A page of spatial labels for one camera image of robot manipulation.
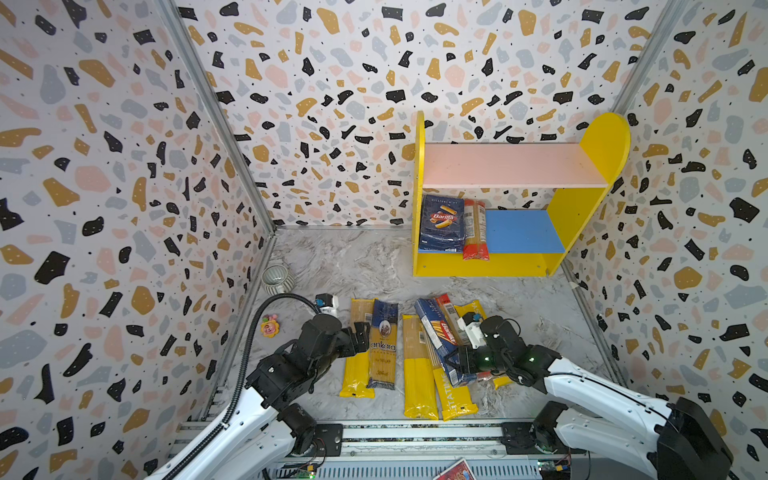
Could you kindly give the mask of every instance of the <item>yellow shelf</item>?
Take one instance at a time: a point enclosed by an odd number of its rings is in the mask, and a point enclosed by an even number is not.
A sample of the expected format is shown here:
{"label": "yellow shelf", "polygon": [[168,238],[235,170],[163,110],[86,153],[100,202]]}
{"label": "yellow shelf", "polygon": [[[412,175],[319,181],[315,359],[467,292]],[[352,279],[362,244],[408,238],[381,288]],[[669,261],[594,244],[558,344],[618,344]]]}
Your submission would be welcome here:
{"label": "yellow shelf", "polygon": [[[557,271],[568,251],[573,247],[581,231],[586,227],[600,202],[611,189],[621,170],[627,162],[631,137],[629,125],[621,116],[606,113],[595,118],[584,133],[581,142],[576,144],[499,144],[493,147],[495,152],[494,162],[486,167],[486,170],[475,175],[477,178],[457,179],[456,182],[467,181],[476,187],[540,187],[542,184],[558,184],[561,188],[555,192],[547,209],[547,214],[552,222],[554,230],[564,247],[563,253],[492,253],[490,261],[463,260],[460,253],[425,253],[419,252],[419,226],[421,222],[422,198],[425,188],[426,176],[435,184],[453,184],[453,179],[447,175],[447,171],[456,171],[455,168],[446,169],[445,163],[457,164],[473,162],[473,158],[484,157],[483,152],[488,151],[487,144],[461,144],[441,145],[435,148],[425,148],[424,112],[416,115],[416,156],[414,158],[414,198],[413,224],[411,230],[413,275],[414,276],[550,276]],[[447,149],[455,148],[451,154]],[[430,152],[442,151],[441,155],[431,155]],[[559,157],[566,154],[578,154],[581,161],[580,167],[574,169],[571,165],[572,175],[560,177],[550,173],[539,174],[531,165],[539,165],[537,159],[548,156],[550,163],[557,163]],[[505,156],[510,162],[517,164],[514,167],[505,166]],[[584,164],[586,157],[590,162]],[[479,185],[478,182],[491,182],[488,185]]]}

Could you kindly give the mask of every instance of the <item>terrazzo wall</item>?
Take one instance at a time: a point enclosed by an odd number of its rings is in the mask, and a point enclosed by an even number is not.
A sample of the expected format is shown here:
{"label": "terrazzo wall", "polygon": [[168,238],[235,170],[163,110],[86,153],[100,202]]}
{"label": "terrazzo wall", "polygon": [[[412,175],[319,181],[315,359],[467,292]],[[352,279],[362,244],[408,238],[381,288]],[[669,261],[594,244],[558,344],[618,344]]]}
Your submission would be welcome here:
{"label": "terrazzo wall", "polygon": [[631,388],[698,401],[749,480],[768,475],[767,8],[690,3],[568,258]]}
{"label": "terrazzo wall", "polygon": [[264,233],[153,3],[0,15],[0,477],[143,478]]}
{"label": "terrazzo wall", "polygon": [[418,110],[427,141],[579,141],[666,2],[177,3],[275,222],[392,226],[411,220]]}

